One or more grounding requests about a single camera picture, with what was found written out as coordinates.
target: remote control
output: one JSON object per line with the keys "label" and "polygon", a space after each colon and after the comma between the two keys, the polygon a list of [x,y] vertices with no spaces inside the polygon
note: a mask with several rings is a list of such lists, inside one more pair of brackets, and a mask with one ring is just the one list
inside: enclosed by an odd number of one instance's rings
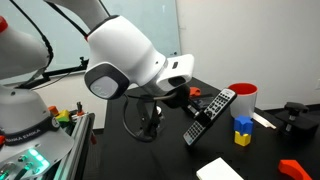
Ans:
{"label": "remote control", "polygon": [[212,126],[218,117],[237,97],[237,94],[230,89],[223,89],[196,117],[196,121],[184,133],[183,138],[189,146],[194,145],[199,138]]}

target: table surface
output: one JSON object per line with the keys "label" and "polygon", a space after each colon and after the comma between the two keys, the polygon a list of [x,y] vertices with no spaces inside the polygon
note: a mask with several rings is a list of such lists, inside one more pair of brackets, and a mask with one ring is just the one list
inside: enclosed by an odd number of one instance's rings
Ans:
{"label": "table surface", "polygon": [[[215,96],[220,92],[195,78],[188,85],[199,87],[202,94]],[[135,88],[127,94],[145,93]],[[159,102],[165,116],[163,130],[154,142],[143,143],[133,139],[123,127],[124,102],[124,97],[108,101],[102,149],[103,179],[197,180],[196,171],[218,157],[244,179],[291,179],[278,171],[281,159],[297,160],[312,178],[320,179],[319,130],[313,139],[297,142],[254,121],[251,143],[242,147],[234,143],[233,119],[227,109],[190,148],[183,134],[194,120],[181,108],[170,109]],[[136,103],[137,100],[130,99],[126,112],[132,130],[140,127]],[[259,109],[256,112],[276,126],[281,125],[270,114]]]}

